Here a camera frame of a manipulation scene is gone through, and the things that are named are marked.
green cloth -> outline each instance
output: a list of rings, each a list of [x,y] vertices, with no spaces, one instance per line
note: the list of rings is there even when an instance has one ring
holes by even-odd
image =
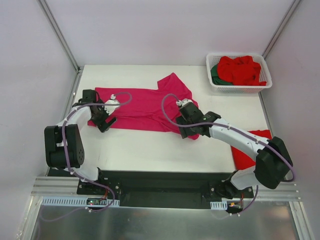
[[[233,86],[232,82],[224,81],[218,76],[218,64],[211,68],[211,78],[215,85]]]

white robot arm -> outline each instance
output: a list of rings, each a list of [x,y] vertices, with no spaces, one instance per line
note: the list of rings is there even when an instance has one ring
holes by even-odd
[[[215,138],[239,149],[256,162],[253,167],[233,172],[227,180],[217,185],[214,191],[221,197],[232,199],[238,191],[255,185],[275,189],[291,169],[288,165],[293,166],[280,138],[269,140],[231,126],[214,112],[203,114],[189,99],[177,101],[177,105],[181,116],[176,119],[176,123],[180,125],[182,138],[195,134]],[[276,150],[281,158],[271,149]]]
[[[64,169],[69,171],[66,163],[66,155],[64,152],[64,143],[62,141],[62,126],[67,120],[65,126],[66,142],[69,152],[69,160],[71,169],[78,175],[91,180],[97,181],[99,178],[99,169],[90,164],[86,160],[84,147],[80,137],[81,129],[92,120],[101,132],[107,131],[110,126],[116,122],[116,118],[106,122],[106,119],[120,106],[114,95],[105,104],[113,104],[113,106],[85,106],[90,103],[103,103],[94,90],[83,90],[82,99],[74,104],[71,112],[75,111],[72,118],[63,119],[55,126],[47,126],[44,130],[45,156],[47,165],[50,168]]]

white table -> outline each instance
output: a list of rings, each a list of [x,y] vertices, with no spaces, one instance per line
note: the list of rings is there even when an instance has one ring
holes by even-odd
[[[214,95],[205,66],[86,65],[75,101],[82,90],[102,88],[158,89],[157,81],[171,73],[192,91],[203,113],[221,115],[244,130],[265,130],[267,123],[258,94]],[[109,129],[81,130],[85,159],[102,170],[165,172],[232,172],[235,165],[228,144],[206,136],[182,139],[173,132]]]

white plastic basket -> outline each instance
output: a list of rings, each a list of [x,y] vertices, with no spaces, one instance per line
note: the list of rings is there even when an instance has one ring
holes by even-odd
[[[217,65],[223,56],[227,56],[231,59],[235,59],[235,58],[243,57],[243,56],[252,56],[253,61],[256,63],[259,63],[261,65],[259,82],[266,82],[266,85],[265,86],[215,85],[212,82],[212,78],[211,78],[211,68],[214,65]],[[267,63],[266,63],[265,59],[259,54],[254,54],[254,53],[209,53],[206,56],[206,69],[208,72],[209,82],[210,82],[210,84],[212,86],[212,90],[214,92],[256,94],[256,93],[260,92],[261,90],[271,88],[271,86],[272,86],[271,75],[268,70]]]

black mounting plate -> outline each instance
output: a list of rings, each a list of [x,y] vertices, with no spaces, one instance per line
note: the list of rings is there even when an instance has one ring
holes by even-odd
[[[210,202],[220,202],[215,194],[215,185],[226,180],[231,173],[202,172],[146,172],[146,171],[108,171],[102,176],[120,200],[121,207],[210,209]],[[98,195],[102,197],[105,189],[84,184],[79,181],[78,195]],[[253,198],[251,187],[239,192],[235,198]]]

